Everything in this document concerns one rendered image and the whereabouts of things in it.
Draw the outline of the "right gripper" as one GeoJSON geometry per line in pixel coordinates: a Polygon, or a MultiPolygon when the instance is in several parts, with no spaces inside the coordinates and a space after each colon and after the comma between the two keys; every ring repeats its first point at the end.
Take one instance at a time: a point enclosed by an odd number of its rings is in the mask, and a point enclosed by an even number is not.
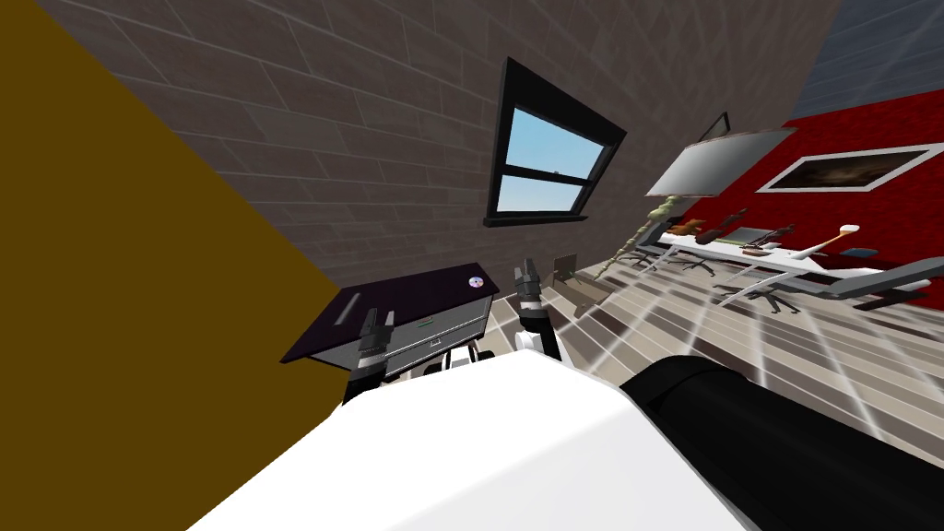
{"type": "Polygon", "coordinates": [[[521,268],[516,267],[513,270],[514,286],[517,296],[522,301],[539,301],[541,295],[540,278],[537,277],[537,269],[532,259],[525,259],[525,276],[521,268]]]}

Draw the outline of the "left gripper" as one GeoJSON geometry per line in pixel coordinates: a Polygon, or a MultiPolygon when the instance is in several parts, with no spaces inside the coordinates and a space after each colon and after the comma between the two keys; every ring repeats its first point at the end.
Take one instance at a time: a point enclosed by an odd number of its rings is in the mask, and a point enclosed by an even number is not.
{"type": "Polygon", "coordinates": [[[365,318],[364,331],[360,336],[358,352],[360,356],[372,356],[385,353],[391,341],[395,326],[395,312],[389,311],[384,325],[375,325],[376,309],[370,309],[365,318]]]}

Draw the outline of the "dark purple desk with drawers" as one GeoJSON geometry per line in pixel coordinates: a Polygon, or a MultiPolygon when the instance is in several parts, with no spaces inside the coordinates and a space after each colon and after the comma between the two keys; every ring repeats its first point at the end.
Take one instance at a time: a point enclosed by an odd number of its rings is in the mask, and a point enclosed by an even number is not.
{"type": "Polygon", "coordinates": [[[358,362],[360,330],[368,311],[378,309],[379,324],[395,312],[395,330],[387,347],[386,379],[483,337],[498,284],[477,263],[358,284],[342,289],[283,355],[289,363],[313,359],[347,371],[358,362]],[[481,277],[481,288],[468,280],[481,277]],[[340,326],[337,315],[354,293],[360,298],[340,326]]]}

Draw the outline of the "black framed window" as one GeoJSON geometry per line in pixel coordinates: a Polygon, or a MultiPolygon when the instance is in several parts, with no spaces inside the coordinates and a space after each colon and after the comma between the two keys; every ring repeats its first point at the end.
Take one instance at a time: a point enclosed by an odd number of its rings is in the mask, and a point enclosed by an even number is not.
{"type": "Polygon", "coordinates": [[[508,56],[484,226],[585,220],[584,207],[625,136],[622,127],[508,56]]]}

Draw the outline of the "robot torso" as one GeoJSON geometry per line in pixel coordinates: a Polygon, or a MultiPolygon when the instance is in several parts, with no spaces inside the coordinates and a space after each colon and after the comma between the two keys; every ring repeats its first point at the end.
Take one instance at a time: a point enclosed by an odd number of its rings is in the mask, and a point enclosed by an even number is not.
{"type": "Polygon", "coordinates": [[[750,531],[612,383],[533,350],[354,397],[188,531],[750,531]]]}

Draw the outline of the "floor lamp with white shade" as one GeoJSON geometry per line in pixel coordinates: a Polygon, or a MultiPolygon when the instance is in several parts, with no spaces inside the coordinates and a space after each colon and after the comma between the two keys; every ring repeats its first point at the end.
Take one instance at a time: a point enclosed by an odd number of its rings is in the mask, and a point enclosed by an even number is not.
{"type": "Polygon", "coordinates": [[[788,136],[794,127],[742,132],[742,134],[719,136],[685,147],[660,179],[648,190],[648,197],[662,197],[663,203],[650,214],[647,221],[623,244],[623,247],[606,262],[595,278],[628,252],[645,231],[657,221],[664,220],[671,207],[688,197],[713,197],[720,195],[771,150],[788,136]]]}

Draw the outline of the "small black framed picture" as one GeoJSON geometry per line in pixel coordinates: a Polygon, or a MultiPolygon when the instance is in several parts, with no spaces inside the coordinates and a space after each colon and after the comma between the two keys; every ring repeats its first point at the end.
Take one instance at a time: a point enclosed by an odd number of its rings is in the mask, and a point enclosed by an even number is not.
{"type": "Polygon", "coordinates": [[[728,136],[731,130],[732,126],[728,112],[722,112],[718,118],[708,127],[698,142],[701,143],[718,137],[728,136]]]}

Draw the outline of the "long white table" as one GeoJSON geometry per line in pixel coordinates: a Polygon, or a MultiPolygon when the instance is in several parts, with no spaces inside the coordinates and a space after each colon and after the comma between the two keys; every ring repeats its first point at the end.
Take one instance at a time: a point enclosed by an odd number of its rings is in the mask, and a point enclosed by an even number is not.
{"type": "Polygon", "coordinates": [[[839,229],[838,236],[835,236],[834,238],[817,245],[817,247],[811,247],[803,251],[779,251],[765,256],[744,254],[743,250],[735,244],[722,242],[699,244],[696,242],[695,236],[679,236],[671,243],[669,249],[660,255],[659,258],[651,265],[643,269],[641,274],[662,265],[662,263],[665,262],[669,257],[679,251],[749,265],[748,268],[743,269],[734,276],[730,277],[728,282],[743,276],[747,272],[752,271],[757,267],[770,268],[779,272],[779,274],[776,276],[761,279],[754,284],[750,284],[750,286],[741,289],[737,293],[730,295],[728,298],[724,299],[718,304],[719,307],[723,307],[728,303],[743,297],[745,294],[762,287],[769,286],[769,284],[773,284],[774,282],[787,280],[789,278],[797,277],[807,273],[816,272],[818,274],[822,274],[824,269],[812,261],[810,257],[821,248],[826,247],[826,245],[829,243],[832,243],[844,235],[854,233],[858,230],[859,227],[857,225],[843,225],[839,229]]]}

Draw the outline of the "white framed dark picture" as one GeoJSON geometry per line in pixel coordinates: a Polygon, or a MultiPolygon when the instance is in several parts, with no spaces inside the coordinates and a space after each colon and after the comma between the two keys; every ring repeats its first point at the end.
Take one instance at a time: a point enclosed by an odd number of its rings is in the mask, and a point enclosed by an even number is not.
{"type": "Polygon", "coordinates": [[[869,192],[942,153],[944,142],[805,156],[758,192],[869,192]]]}

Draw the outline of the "grey table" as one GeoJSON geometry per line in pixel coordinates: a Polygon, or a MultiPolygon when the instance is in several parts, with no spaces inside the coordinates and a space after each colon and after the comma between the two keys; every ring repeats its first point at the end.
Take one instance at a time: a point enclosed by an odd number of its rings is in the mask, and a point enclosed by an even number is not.
{"type": "Polygon", "coordinates": [[[870,311],[925,298],[925,293],[905,290],[903,286],[941,276],[944,276],[944,256],[927,258],[878,273],[841,278],[830,284],[791,278],[780,282],[779,286],[789,292],[802,292],[820,299],[835,301],[866,295],[880,296],[879,300],[855,305],[858,310],[870,311]]]}

